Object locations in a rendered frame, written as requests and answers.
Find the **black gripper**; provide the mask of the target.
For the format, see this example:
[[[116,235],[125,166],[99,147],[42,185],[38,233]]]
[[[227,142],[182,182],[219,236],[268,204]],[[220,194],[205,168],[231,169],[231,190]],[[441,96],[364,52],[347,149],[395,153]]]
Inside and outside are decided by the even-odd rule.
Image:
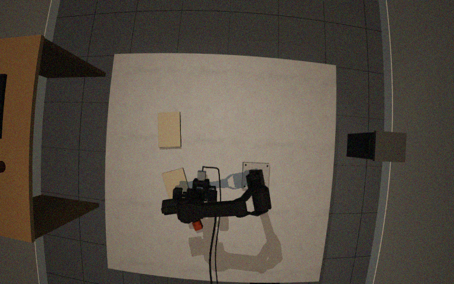
[[[183,192],[183,188],[174,188],[173,189],[173,199],[174,198],[182,198],[182,197],[187,197],[188,195],[195,195],[198,197],[198,199],[201,199],[201,202],[217,202],[217,190],[207,190],[208,195],[205,195],[205,190],[204,189],[191,189],[187,188],[187,192]]]

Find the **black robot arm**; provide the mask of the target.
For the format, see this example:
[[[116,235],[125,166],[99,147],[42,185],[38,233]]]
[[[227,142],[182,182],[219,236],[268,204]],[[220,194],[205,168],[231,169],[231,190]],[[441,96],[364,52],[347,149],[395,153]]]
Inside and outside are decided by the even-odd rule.
[[[198,219],[209,217],[242,218],[247,215],[260,216],[271,209],[269,187],[265,186],[264,175],[261,170],[250,170],[247,177],[248,189],[233,201],[205,202],[202,203],[195,195],[186,198],[165,199],[162,203],[162,214],[177,214],[178,219],[184,224],[190,224]],[[254,211],[248,212],[246,201],[252,196]]]

